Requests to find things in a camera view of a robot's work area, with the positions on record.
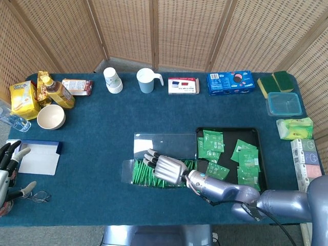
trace metal base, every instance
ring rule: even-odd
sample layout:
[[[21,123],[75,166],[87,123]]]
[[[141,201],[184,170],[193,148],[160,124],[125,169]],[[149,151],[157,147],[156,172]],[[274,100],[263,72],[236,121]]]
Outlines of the metal base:
[[[130,246],[136,233],[142,226],[110,225],[105,227],[101,246]],[[162,228],[178,231],[183,246],[212,246],[212,227],[209,224],[165,226]],[[158,232],[158,227],[147,227],[148,233]]]

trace green sponge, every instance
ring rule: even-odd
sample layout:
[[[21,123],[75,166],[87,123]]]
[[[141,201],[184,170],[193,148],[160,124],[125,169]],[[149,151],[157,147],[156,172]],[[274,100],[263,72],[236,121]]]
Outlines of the green sponge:
[[[293,83],[286,71],[274,72],[272,76],[281,92],[291,92],[294,89]]]
[[[266,76],[266,77],[259,78],[257,80],[257,83],[265,99],[268,98],[269,92],[280,92],[279,87],[273,76]]]

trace water bottle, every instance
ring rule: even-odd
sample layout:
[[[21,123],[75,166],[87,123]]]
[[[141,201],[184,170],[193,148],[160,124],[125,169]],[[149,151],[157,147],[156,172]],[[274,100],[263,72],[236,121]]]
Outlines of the water bottle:
[[[11,114],[11,110],[0,100],[0,121],[7,123],[12,128],[21,132],[27,132],[31,127],[31,122],[16,114]]]

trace table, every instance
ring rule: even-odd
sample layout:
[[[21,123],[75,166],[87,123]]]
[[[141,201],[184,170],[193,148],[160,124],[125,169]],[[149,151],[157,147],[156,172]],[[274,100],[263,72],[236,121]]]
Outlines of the table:
[[[253,73],[254,81],[266,73]],[[102,74],[52,74],[91,79],[91,96],[76,98],[65,110],[66,122],[55,131],[36,120],[27,133],[11,130],[10,139],[63,142],[55,176],[18,174],[16,186],[36,180],[35,191],[52,195],[49,203],[17,199],[0,226],[178,225],[245,223],[230,213],[231,204],[211,207],[187,188],[155,189],[121,182],[121,163],[133,158],[135,132],[195,132],[197,127],[256,127],[259,131],[268,189],[297,190],[290,141],[280,140],[276,120],[268,116],[258,86],[248,94],[209,96],[205,73],[162,73],[168,77],[198,77],[200,94],[168,95],[155,82],[150,94],[139,89],[135,73],[119,74],[124,88],[110,94]],[[36,81],[36,74],[28,79]],[[293,78],[295,92],[299,88]],[[301,100],[303,115],[306,117]],[[280,218],[283,223],[300,222]],[[265,219],[260,223],[271,223]]]

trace woven screen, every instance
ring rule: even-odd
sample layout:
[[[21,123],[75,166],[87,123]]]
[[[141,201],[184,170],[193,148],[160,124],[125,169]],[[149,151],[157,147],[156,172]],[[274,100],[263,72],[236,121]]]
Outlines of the woven screen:
[[[0,1],[0,98],[10,102],[9,86],[46,69],[58,72],[37,48],[15,16]]]
[[[204,70],[225,0],[159,0],[159,65]]]
[[[102,49],[81,0],[15,0],[67,73],[93,72],[102,61]]]
[[[328,129],[328,28],[289,68],[298,81],[315,132]]]
[[[324,173],[328,174],[328,141],[317,145]]]
[[[151,63],[148,0],[91,0],[111,56]]]
[[[238,1],[212,71],[274,71],[327,4],[327,0]]]

